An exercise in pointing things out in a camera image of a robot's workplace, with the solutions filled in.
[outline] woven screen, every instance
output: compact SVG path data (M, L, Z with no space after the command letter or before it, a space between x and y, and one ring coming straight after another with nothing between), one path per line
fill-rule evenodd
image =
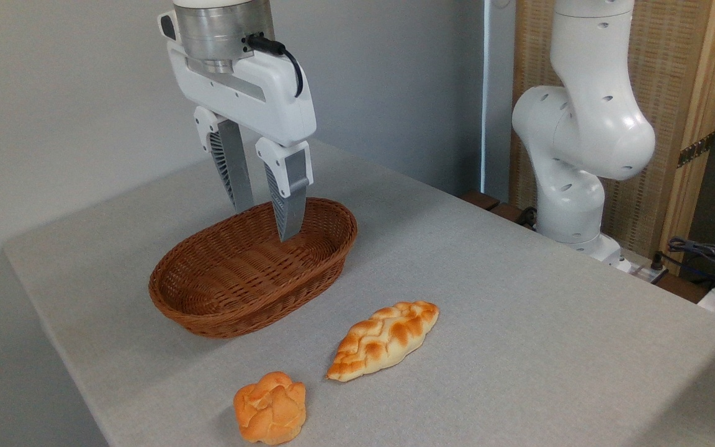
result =
M661 237L691 93L686 80L696 73L704 34L697 29L701 3L639 0L633 13L628 68L639 107L655 128L655 155L635 178L603 180L603 231L640 255L651 255ZM517 2L515 100L528 88L561 84L548 57L553 6L553 0ZM536 206L533 169L516 136L510 178L511 203Z

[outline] brown basket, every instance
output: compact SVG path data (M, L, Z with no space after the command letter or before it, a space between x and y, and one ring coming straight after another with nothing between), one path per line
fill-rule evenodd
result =
M153 270L148 291L162 314L193 334L252 333L326 291L357 235L346 207L309 198L300 233L281 243L268 202L173 247Z

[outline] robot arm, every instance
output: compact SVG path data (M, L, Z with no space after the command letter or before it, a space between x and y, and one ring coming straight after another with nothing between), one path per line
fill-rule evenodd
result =
M597 176L627 180L655 149L627 73L632 12L633 0L556 0L551 63L565 87L531 88L513 111L536 175L537 231L613 265Z
M273 42L269 0L175 0L158 18L182 93L199 106L196 125L237 212L253 206L239 127L260 133L281 240L302 224L313 183L305 141L316 118L304 71Z

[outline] table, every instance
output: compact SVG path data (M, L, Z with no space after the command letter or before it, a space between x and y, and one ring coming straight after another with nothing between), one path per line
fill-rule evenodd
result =
M111 445L248 445L231 399L275 370L307 386L290 446L715 445L715 314L334 147L312 156L309 195L349 207L355 246L328 291L236 339L187 333L146 288L165 252L233 214L213 163L6 243ZM352 323L419 299L441 309L419 350L323 378Z

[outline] bread roll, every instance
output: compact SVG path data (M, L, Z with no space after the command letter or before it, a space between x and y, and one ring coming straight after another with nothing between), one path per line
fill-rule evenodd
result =
M237 391L233 409L246 441L281 444L299 435L305 423L305 385L294 384L284 372L270 372Z
M438 306L428 302L398 302L374 312L349 329L327 379L347 382L401 362L422 345L439 314Z

